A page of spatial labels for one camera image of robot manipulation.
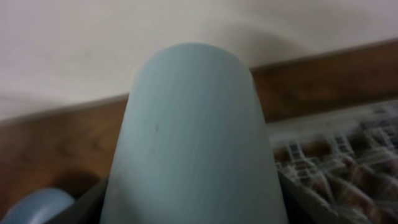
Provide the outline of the light blue cup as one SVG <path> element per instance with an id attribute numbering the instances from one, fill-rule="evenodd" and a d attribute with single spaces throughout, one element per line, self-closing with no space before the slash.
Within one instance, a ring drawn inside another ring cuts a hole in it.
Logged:
<path id="1" fill-rule="evenodd" d="M 287 223 L 252 75 L 231 53 L 180 44 L 129 95 L 101 223 Z"/>

